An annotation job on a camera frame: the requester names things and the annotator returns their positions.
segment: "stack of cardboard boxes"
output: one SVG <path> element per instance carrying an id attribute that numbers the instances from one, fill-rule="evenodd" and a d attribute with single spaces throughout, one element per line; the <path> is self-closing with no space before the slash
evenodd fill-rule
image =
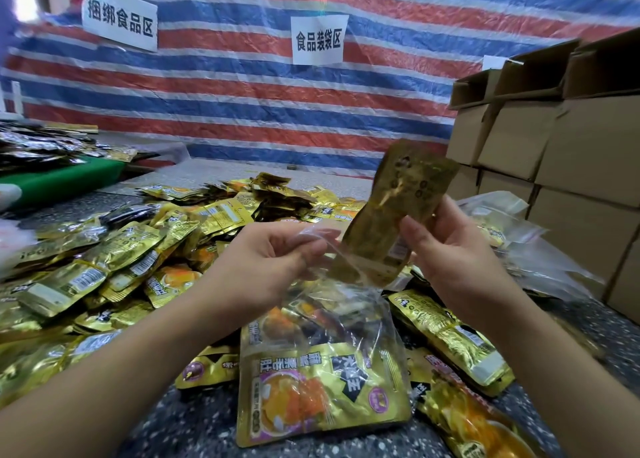
<path id="1" fill-rule="evenodd" d="M 456 81 L 447 156 L 454 198 L 508 190 L 527 218 L 607 284 L 597 298 L 640 323 L 640 29 L 518 55 Z"/>

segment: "granite table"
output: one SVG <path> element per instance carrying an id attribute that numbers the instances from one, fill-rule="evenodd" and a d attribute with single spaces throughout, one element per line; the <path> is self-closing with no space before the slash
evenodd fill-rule
<path id="1" fill-rule="evenodd" d="M 260 168 L 238 163 L 190 160 L 189 162 L 143 175 L 100 192 L 40 210 L 22 220 L 22 227 L 35 228 L 54 221 L 77 220 L 98 211 L 107 211 L 127 202 L 139 201 L 135 187 L 165 183 L 198 187 L 204 181 L 247 178 L 266 170 L 292 177 L 291 186 L 305 188 L 316 184 L 340 196 L 366 198 L 369 180 L 317 173 Z M 545 309 L 578 327 L 606 352 L 604 365 L 635 394 L 640 395 L 640 327 L 596 300 L 567 304 L 545 302 Z M 181 394 L 169 388 L 165 396 L 132 430 L 116 456 L 133 457 L 450 457 L 435 429 L 421 418 L 391 429 L 366 432 L 336 432 L 272 443 L 255 448 L 236 446 L 237 383 Z M 527 394 L 516 382 L 492 403 L 518 421 L 535 436 L 551 457 L 563 456 L 558 443 L 542 422 Z"/>

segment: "plastic sheet backdrop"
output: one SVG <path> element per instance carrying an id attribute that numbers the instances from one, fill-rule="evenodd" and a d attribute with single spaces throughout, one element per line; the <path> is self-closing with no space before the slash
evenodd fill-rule
<path id="1" fill-rule="evenodd" d="M 157 53 L 109 44 L 67 13 L 25 30 L 2 88 L 36 119 L 190 142 L 192 156 L 372 176 L 396 138 L 444 153 L 453 79 L 640 24 L 640 0 L 146 0 Z M 344 62 L 291 63 L 292 16 L 348 14 Z"/>

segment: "purple round logo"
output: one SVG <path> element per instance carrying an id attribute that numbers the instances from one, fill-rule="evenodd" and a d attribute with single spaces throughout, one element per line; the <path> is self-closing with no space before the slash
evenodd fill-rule
<path id="1" fill-rule="evenodd" d="M 182 378 L 185 381 L 197 381 L 204 373 L 204 365 L 200 362 L 191 362 L 182 371 Z"/>
<path id="2" fill-rule="evenodd" d="M 369 405 L 378 414 L 386 413 L 389 409 L 389 400 L 385 390 L 380 387 L 374 387 L 369 392 Z"/>

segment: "forearm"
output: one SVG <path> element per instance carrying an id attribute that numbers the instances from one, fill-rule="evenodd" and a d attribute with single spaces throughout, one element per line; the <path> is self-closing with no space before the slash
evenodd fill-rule
<path id="1" fill-rule="evenodd" d="M 548 315 L 527 300 L 493 327 L 490 338 L 569 456 L 637 454 L 640 402 Z"/>
<path id="2" fill-rule="evenodd" d="M 228 298 L 201 304 L 207 279 L 0 412 L 0 456 L 110 456 L 185 365 L 240 325 Z"/>

